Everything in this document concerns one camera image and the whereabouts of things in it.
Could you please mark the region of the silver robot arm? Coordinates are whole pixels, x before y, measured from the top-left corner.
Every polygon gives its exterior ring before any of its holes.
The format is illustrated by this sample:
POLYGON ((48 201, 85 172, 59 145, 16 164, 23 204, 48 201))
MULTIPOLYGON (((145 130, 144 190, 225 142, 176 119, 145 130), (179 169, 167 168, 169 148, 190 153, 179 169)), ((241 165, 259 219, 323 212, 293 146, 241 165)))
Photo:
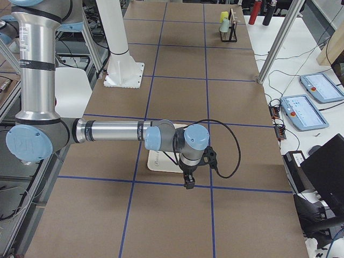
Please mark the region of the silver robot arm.
POLYGON ((209 132, 200 125, 175 128, 168 120, 94 121, 62 118, 55 110, 55 32, 60 27, 82 29, 81 1, 12 1, 19 24, 21 111, 6 135, 9 151, 18 159, 37 162, 61 148, 85 141, 137 140, 153 151, 179 154, 184 185, 195 185, 193 172, 210 152, 209 132))

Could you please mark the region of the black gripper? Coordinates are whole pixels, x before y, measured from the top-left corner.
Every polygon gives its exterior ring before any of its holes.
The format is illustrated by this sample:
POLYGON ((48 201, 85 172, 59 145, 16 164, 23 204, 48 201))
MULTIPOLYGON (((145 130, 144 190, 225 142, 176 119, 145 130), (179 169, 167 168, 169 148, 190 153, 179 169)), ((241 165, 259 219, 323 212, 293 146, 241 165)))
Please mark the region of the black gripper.
POLYGON ((185 164, 182 160, 179 160, 179 167, 183 171, 184 187, 188 190, 193 189, 195 186, 193 172, 197 170, 198 165, 189 166, 188 164, 185 164))

